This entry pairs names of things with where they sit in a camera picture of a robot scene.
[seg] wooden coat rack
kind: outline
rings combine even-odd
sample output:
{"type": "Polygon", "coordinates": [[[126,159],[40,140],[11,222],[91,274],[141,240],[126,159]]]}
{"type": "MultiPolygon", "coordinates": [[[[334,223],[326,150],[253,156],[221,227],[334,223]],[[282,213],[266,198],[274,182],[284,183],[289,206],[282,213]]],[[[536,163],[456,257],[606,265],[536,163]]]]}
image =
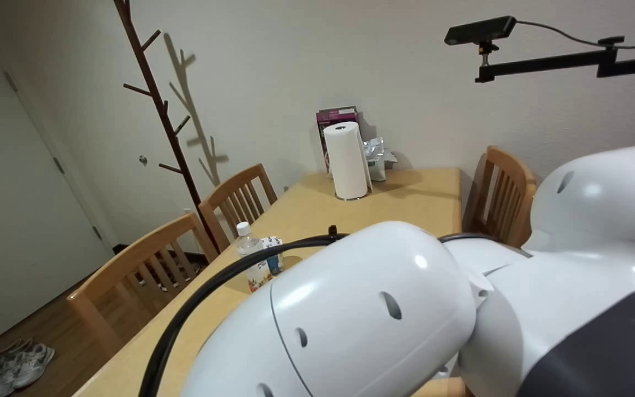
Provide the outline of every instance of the wooden coat rack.
{"type": "Polygon", "coordinates": [[[187,161],[183,154],[183,149],[181,149],[180,141],[178,139],[178,133],[180,133],[181,129],[187,124],[187,121],[190,120],[190,116],[186,116],[183,121],[176,127],[173,128],[173,124],[168,116],[168,101],[163,100],[161,98],[161,93],[158,90],[158,86],[156,85],[156,80],[153,77],[153,73],[151,72],[151,67],[148,64],[148,60],[146,60],[146,55],[144,55],[144,51],[149,48],[149,46],[161,35],[160,30],[156,30],[151,37],[148,38],[143,44],[139,40],[138,34],[136,33],[136,29],[134,29],[134,25],[131,21],[131,0],[114,0],[114,5],[116,5],[116,10],[119,12],[119,17],[121,18],[121,23],[124,25],[124,30],[126,31],[126,36],[129,38],[129,43],[131,44],[131,49],[134,52],[134,56],[136,56],[136,61],[139,64],[139,68],[141,68],[141,74],[143,75],[144,80],[146,80],[146,86],[148,90],[144,90],[143,88],[138,88],[131,84],[123,84],[124,88],[128,88],[136,93],[140,93],[146,96],[151,97],[153,100],[153,104],[156,106],[156,111],[158,112],[158,116],[161,118],[161,123],[163,124],[163,129],[166,131],[166,137],[168,138],[168,142],[171,144],[171,149],[173,149],[173,154],[176,156],[176,161],[178,162],[178,167],[174,167],[171,165],[159,163],[159,167],[163,169],[168,169],[168,171],[173,171],[174,173],[178,173],[183,175],[185,179],[187,191],[190,192],[192,197],[192,203],[195,204],[195,210],[200,216],[202,224],[205,227],[205,232],[209,235],[209,238],[217,247],[217,242],[214,240],[214,236],[212,232],[209,230],[209,226],[207,226],[207,222],[202,218],[202,214],[199,212],[199,208],[197,206],[200,205],[201,199],[199,193],[197,193],[197,188],[195,186],[195,182],[192,180],[192,174],[190,173],[190,169],[187,167],[187,161]]]}

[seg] white door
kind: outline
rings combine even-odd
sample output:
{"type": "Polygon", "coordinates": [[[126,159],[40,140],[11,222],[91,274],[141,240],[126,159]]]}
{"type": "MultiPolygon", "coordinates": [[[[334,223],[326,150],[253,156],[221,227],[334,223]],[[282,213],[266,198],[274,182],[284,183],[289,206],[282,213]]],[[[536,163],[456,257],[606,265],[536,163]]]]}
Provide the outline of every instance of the white door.
{"type": "Polygon", "coordinates": [[[0,68],[0,334],[109,256],[0,68]]]}

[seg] wooden chair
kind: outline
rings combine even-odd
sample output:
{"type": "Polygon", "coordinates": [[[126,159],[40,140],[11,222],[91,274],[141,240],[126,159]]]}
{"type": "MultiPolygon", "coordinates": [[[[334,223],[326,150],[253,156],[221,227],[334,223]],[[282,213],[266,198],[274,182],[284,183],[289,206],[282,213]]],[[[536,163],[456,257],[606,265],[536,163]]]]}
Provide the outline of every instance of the wooden chair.
{"type": "Polygon", "coordinates": [[[116,289],[124,309],[130,309],[136,315],[134,320],[143,327],[145,323],[138,317],[145,316],[148,320],[155,316],[196,277],[196,270],[177,241],[187,232],[192,232],[208,261],[217,258],[204,226],[196,214],[187,213],[126,247],[68,297],[68,302],[109,357],[123,344],[93,302],[116,289]]]}
{"type": "Polygon", "coordinates": [[[264,208],[252,184],[255,178],[261,182],[269,204],[273,204],[276,201],[276,193],[262,164],[244,169],[239,174],[227,179],[200,204],[202,218],[207,222],[209,230],[219,246],[219,251],[227,249],[230,241],[224,234],[216,214],[214,214],[215,209],[219,208],[224,218],[227,219],[229,229],[235,239],[239,236],[236,231],[237,223],[242,221],[254,223],[259,215],[264,213],[264,208]]]}
{"type": "Polygon", "coordinates": [[[536,194],[536,178],[518,158],[496,146],[489,146],[483,171],[477,179],[471,224],[466,231],[483,232],[504,244],[520,248],[531,236],[531,204],[536,194]],[[496,183],[490,191],[494,178],[496,183]]]}

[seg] water bottle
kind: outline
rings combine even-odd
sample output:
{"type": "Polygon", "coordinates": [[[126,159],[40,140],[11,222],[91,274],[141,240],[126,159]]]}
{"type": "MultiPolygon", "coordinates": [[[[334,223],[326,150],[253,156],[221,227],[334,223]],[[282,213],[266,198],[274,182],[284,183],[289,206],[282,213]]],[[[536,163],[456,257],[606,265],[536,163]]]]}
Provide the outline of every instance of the water bottle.
{"type": "MultiPolygon", "coordinates": [[[[264,249],[262,241],[251,234],[249,222],[237,224],[236,231],[239,234],[239,239],[236,241],[236,253],[240,257],[264,249]]],[[[259,289],[260,286],[271,281],[273,276],[266,261],[260,261],[249,269],[246,269],[246,277],[249,282],[249,289],[254,292],[259,289]]]]}

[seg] table top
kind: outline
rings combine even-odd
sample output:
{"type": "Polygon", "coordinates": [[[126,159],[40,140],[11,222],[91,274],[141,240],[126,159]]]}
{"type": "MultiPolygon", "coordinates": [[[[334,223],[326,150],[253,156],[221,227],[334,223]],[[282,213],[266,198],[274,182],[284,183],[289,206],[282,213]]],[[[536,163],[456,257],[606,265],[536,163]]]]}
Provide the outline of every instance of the table top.
{"type": "MultiPolygon", "coordinates": [[[[459,232],[459,169],[390,170],[386,172],[386,181],[374,183],[372,193],[355,201],[335,198],[332,180],[324,173],[307,174],[252,224],[252,232],[256,236],[274,235],[290,242],[326,234],[331,224],[336,224],[339,232],[351,233],[382,221],[413,223],[435,236],[459,232]]],[[[293,266],[318,249],[288,251],[284,263],[287,267],[293,266]]],[[[231,246],[222,252],[76,395],[138,395],[148,359],[168,322],[201,284],[237,258],[231,246]]],[[[174,345],[159,395],[180,395],[187,372],[205,339],[248,296],[247,279],[239,275],[197,307],[174,345]]],[[[414,397],[446,395],[448,381],[435,381],[428,382],[414,397]]]]}

